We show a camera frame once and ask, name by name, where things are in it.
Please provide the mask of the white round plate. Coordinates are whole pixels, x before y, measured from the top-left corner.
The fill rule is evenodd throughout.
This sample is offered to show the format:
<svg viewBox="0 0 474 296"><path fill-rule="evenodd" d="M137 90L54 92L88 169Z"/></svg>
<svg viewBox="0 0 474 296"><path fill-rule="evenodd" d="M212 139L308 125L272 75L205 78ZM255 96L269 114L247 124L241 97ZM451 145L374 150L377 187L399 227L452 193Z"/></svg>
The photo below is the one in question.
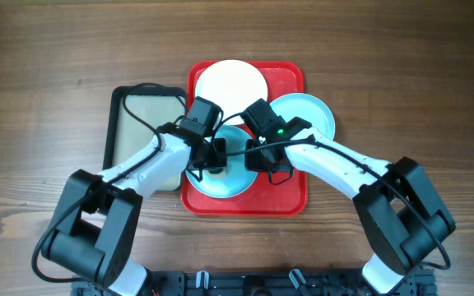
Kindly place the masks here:
<svg viewBox="0 0 474 296"><path fill-rule="evenodd" d="M267 82L253 65L223 60L209 66L197 79L195 95L217 104L224 118L244 111L258 99L268 97Z"/></svg>

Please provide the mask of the green and yellow sponge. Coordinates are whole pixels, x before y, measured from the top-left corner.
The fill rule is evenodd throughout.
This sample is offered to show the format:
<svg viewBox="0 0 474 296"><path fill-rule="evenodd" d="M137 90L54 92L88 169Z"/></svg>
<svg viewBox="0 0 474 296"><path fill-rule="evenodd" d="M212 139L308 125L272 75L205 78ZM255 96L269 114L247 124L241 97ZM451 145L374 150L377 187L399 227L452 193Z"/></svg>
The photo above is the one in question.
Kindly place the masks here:
<svg viewBox="0 0 474 296"><path fill-rule="evenodd" d="M213 174L213 175L225 174L225 167L209 168L209 170L207 170L207 172L209 174Z"/></svg>

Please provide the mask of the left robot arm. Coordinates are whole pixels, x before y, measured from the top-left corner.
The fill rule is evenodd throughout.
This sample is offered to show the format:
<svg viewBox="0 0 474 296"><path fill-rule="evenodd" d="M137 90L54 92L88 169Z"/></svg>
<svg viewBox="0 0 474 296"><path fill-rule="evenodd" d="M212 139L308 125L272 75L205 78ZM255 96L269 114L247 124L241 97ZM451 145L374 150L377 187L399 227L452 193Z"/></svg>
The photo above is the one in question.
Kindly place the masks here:
<svg viewBox="0 0 474 296"><path fill-rule="evenodd" d="M222 117L218 105L197 97L179 123L155 129L151 142L121 164L98 174L73 173L33 251L33 272L55 281L40 271L43 257L75 273L75 282L114 295L142 295L150 272L130 257L142 203L169 178L204 166L206 139Z"/></svg>

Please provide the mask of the light blue plate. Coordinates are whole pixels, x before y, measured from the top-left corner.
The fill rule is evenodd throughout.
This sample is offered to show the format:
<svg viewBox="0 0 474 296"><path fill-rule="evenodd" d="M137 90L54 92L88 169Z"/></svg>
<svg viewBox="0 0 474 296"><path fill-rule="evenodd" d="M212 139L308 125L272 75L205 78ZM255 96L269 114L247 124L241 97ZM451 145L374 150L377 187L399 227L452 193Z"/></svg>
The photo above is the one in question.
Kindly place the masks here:
<svg viewBox="0 0 474 296"><path fill-rule="evenodd" d="M294 117L310 122L324 136L333 140L336 133L336 122L331 109L319 98L305 93L282 95L270 103L277 115L286 122Z"/></svg>
<svg viewBox="0 0 474 296"><path fill-rule="evenodd" d="M224 125L216 134L216 139L225 140L225 150L236 152L244 150L251 136L244 130ZM202 194L214 198L230 198L245 192L255 181L258 173L247 170L244 155L229 156L227 165L220 173L202 172L202 181L197 181L190 172L185 175L188 181Z"/></svg>

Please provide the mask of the red plastic tray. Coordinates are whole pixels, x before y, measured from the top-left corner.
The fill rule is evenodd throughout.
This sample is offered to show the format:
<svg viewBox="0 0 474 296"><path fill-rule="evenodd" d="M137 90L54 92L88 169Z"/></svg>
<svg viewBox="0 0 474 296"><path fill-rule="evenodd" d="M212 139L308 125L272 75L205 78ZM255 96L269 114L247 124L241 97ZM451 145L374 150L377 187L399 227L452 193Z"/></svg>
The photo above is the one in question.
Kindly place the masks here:
<svg viewBox="0 0 474 296"><path fill-rule="evenodd" d="M267 101L282 95L304 91L304 75L287 61L250 60L266 80ZM266 173L260 173L246 191L235 197L217 199L198 191L182 176L179 189L184 207L195 215L291 216L300 213L308 201L308 176L296 170L285 183L274 186Z"/></svg>

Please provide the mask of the black tray with soapy water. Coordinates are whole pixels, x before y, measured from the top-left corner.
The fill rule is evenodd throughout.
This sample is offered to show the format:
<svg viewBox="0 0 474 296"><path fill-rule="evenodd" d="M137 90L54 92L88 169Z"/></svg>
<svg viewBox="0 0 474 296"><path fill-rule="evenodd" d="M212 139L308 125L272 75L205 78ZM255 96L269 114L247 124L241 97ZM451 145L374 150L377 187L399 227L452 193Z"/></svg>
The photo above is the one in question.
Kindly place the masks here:
<svg viewBox="0 0 474 296"><path fill-rule="evenodd" d="M102 169L129 159L155 140L157 128L187 113L185 91L167 86L120 86L111 97Z"/></svg>

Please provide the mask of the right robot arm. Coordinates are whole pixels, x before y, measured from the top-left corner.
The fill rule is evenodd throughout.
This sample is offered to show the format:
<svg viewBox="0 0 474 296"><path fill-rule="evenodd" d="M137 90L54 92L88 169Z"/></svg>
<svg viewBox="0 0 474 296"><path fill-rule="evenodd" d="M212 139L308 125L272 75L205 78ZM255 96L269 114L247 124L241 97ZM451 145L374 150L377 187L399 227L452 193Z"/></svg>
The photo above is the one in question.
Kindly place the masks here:
<svg viewBox="0 0 474 296"><path fill-rule="evenodd" d="M378 294L389 294L438 250L456 229L425 170L407 157L395 163L362 155L324 136L303 118L286 121L260 99L242 112L253 133L244 151L248 170L310 173L352 200L373 255L361 275Z"/></svg>

